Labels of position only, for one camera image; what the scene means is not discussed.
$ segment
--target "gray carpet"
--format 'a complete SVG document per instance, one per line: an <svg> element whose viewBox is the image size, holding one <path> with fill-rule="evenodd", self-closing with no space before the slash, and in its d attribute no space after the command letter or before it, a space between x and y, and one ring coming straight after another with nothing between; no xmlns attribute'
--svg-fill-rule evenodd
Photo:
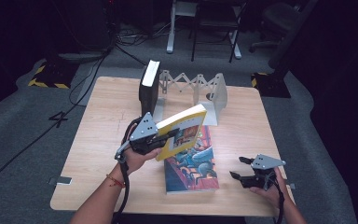
<svg viewBox="0 0 358 224"><path fill-rule="evenodd" d="M166 35L139 46L122 48L144 62L149 59L161 61L161 68L170 70L172 75L186 73L193 77L203 74L210 79L222 72L226 83L234 86L250 87L253 72L272 71L267 65L270 49L261 49L254 54L247 51L250 43L258 40L258 34L241 34L242 58L232 63L228 63L227 47L200 48L192 63L191 41L187 35L187 30L177 33L173 54L165 52ZM77 70L71 90L28 87L42 61L18 79L18 91L0 102L0 168L51 127L53 121L48 120L49 117L60 111L68 112L85 92L84 87L89 85L83 80L88 75L93 76L94 63L87 63ZM139 77L142 69L142 64L115 49L104 60L97 76L110 73L115 77ZM296 184L294 196L299 209L309 223L356 223L347 186L310 121L313 107L310 94L290 73L285 82L291 99L263 97L262 100L282 159L287 162L285 170L289 182ZM84 100L82 105L87 103L87 97ZM47 181L60 175L84 110L84 106L71 110L68 120L60 128L52 127L0 174L0 223L69 221L73 212L54 211L49 207L54 187ZM126 216L126 222L145 223L146 220L147 223L192 223L184 217ZM243 218L223 217L222 220L222 223L243 222ZM246 222L272 223L272 220L247 217Z"/></svg>

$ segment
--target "red bracelet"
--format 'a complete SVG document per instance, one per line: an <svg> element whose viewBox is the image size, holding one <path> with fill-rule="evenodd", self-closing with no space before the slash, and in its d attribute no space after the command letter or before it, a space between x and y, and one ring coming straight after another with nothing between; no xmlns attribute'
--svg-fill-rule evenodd
<svg viewBox="0 0 358 224"><path fill-rule="evenodd" d="M120 181L114 179L112 176L106 175L106 177L109 178L109 179L111 179L111 180L114 182L113 185L109 185L110 187L112 187L112 186L119 186L119 187L121 187L122 189L126 188L126 185L125 185L124 183L121 183Z"/></svg>

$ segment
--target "hardcover book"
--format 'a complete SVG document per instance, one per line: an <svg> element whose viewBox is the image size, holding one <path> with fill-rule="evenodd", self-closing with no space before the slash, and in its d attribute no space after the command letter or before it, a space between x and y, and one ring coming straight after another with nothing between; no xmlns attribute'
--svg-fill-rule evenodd
<svg viewBox="0 0 358 224"><path fill-rule="evenodd" d="M150 60L144 69L139 84L139 101L141 102L142 116L147 112L154 113L158 99L159 62Z"/></svg>
<svg viewBox="0 0 358 224"><path fill-rule="evenodd" d="M202 126L196 143L164 160L167 194L219 189L208 126Z"/></svg>
<svg viewBox="0 0 358 224"><path fill-rule="evenodd" d="M156 156L156 160L162 161L189 147L193 147L197 141L206 113L207 110L203 105L194 105L157 123L158 136L172 131L175 135L167 139L165 146Z"/></svg>

